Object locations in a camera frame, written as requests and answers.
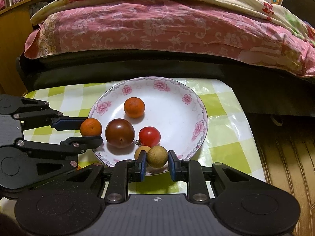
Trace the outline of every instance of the checkered tablecloth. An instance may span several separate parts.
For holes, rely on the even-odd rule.
[[[193,159],[202,166],[222,162],[260,180],[264,172],[256,144],[245,114],[232,89],[215,79],[176,79],[195,91],[202,99],[208,114],[209,128],[202,148]],[[92,105],[107,90],[120,82],[81,84],[33,91],[27,98],[45,100],[52,109],[67,116],[87,117]],[[81,136],[79,130],[56,131],[50,126],[24,131],[26,140],[59,144],[68,137]],[[99,162],[91,150],[79,155],[80,167]],[[207,183],[210,196],[213,193]],[[130,193],[170,194],[186,193],[184,182],[174,183],[169,173],[146,176],[142,183],[129,184]],[[14,217],[15,201],[3,198],[0,211]]]

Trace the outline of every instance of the floral plate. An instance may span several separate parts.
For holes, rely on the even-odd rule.
[[[144,101],[144,116],[133,119],[125,114],[123,105],[131,97]],[[207,112],[198,95],[186,85],[163,77],[135,78],[114,86],[95,102],[89,118],[102,124],[104,143],[93,151],[110,167],[121,160],[134,159],[138,148],[135,140],[144,127],[157,128],[161,133],[160,145],[174,150],[179,159],[191,158],[201,147],[208,130]],[[126,119],[134,127],[135,140],[126,148],[113,147],[105,139],[107,124],[116,118]],[[167,164],[160,169],[147,166],[146,175],[166,171]]]

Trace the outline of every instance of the wooden desk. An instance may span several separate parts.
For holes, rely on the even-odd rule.
[[[33,31],[29,7],[42,1],[53,0],[24,0],[0,11],[0,93],[22,96],[26,92],[15,61]]]

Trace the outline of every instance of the pink blanket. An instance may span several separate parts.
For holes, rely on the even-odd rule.
[[[197,1],[126,0],[54,13],[25,44],[39,58],[96,49],[203,53],[315,75],[315,49],[267,20]]]

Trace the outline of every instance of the red tomato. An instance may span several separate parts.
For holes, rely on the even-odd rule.
[[[160,142],[161,134],[154,127],[145,127],[139,131],[139,140],[142,145],[153,147]]]

